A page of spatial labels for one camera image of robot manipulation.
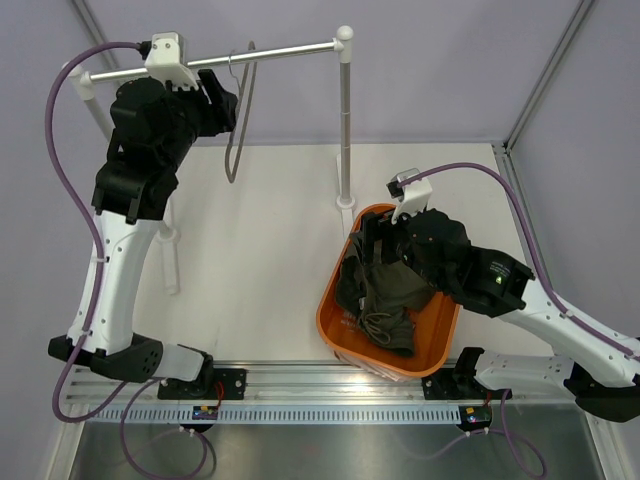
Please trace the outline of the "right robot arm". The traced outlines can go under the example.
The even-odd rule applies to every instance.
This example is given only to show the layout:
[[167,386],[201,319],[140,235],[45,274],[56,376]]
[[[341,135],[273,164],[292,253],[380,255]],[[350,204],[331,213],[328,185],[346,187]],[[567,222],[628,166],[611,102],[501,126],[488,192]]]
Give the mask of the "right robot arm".
[[560,307],[532,270],[499,250],[472,245],[464,225],[435,209],[394,220],[367,213],[353,233],[365,262],[399,261],[467,311],[516,325],[548,343],[548,356],[507,356],[466,347],[441,397],[486,394],[564,395],[584,411],[624,423],[639,415],[639,341],[617,350],[618,334],[591,317],[576,324],[576,308]]

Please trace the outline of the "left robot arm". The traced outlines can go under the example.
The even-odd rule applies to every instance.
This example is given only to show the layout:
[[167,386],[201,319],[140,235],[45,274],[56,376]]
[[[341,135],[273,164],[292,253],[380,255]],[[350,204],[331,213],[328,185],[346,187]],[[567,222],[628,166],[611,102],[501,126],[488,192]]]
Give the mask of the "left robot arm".
[[200,399],[214,390],[210,354],[136,334],[132,318],[177,171],[198,138],[233,130],[236,105],[210,69],[200,70],[191,87],[143,77],[117,90],[110,107],[114,130],[91,201],[98,241],[78,317],[50,340],[51,357],[128,383],[164,378],[163,399]]

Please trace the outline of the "beige wire hanger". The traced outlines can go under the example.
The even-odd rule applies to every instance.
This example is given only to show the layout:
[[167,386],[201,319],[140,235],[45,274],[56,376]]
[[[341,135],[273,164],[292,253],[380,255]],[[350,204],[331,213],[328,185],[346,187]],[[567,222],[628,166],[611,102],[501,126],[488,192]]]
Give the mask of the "beige wire hanger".
[[256,61],[245,64],[241,77],[238,77],[233,72],[231,66],[228,67],[229,73],[236,81],[237,86],[237,104],[235,107],[237,124],[229,134],[224,153],[224,171],[229,184],[235,183],[240,166],[253,104],[257,66],[258,63]]

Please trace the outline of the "dark green shorts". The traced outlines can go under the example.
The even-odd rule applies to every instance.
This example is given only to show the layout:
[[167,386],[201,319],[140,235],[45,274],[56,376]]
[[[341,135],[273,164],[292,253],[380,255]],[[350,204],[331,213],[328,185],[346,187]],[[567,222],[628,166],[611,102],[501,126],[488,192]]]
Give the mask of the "dark green shorts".
[[401,261],[364,265],[358,235],[350,236],[334,298],[372,344],[400,357],[413,356],[415,327],[410,313],[424,309],[434,296],[435,290]]

